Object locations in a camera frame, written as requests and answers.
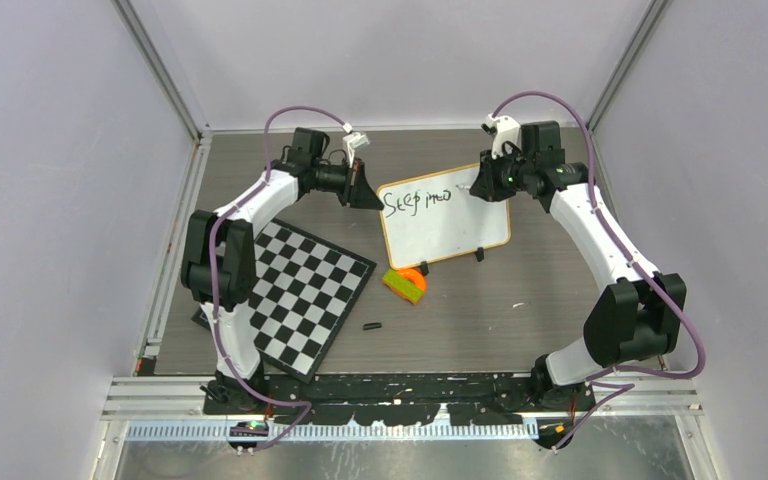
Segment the yellow framed whiteboard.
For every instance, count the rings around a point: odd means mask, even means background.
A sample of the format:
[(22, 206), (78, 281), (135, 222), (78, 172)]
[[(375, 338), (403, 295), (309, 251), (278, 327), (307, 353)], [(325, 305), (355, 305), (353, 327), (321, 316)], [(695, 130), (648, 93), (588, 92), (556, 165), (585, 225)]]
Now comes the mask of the yellow framed whiteboard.
[(486, 202), (457, 185), (471, 186), (473, 163), (381, 186), (377, 195), (388, 263), (393, 269), (421, 261), (507, 244), (512, 236), (509, 203)]

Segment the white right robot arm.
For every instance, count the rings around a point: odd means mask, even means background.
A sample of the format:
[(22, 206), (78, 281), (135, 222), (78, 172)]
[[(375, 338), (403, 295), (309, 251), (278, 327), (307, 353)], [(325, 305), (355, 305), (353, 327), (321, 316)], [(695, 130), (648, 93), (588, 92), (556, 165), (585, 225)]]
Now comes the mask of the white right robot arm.
[(571, 237), (601, 290), (581, 337), (535, 361), (527, 386), (534, 403), (556, 410), (589, 377), (672, 352), (680, 331), (672, 309), (683, 305), (686, 285), (633, 251), (589, 167), (567, 162), (559, 124), (521, 124), (504, 115), (489, 116), (482, 128), (492, 146), (480, 154), (470, 195), (501, 202), (529, 194)]

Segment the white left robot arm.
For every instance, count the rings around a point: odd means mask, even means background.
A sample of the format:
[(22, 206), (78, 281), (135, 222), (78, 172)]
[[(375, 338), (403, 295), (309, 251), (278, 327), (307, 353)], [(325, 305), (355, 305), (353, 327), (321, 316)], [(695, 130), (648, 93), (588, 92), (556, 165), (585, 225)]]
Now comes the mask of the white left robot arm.
[(380, 211), (357, 156), (368, 137), (347, 130), (338, 163), (328, 159), (328, 134), (295, 130), (281, 156), (238, 198), (188, 221), (181, 283), (207, 318), (217, 353), (217, 380), (230, 385), (240, 412), (258, 412), (267, 398), (262, 361), (309, 382), (375, 269), (275, 223), (311, 192), (333, 193), (346, 207)]

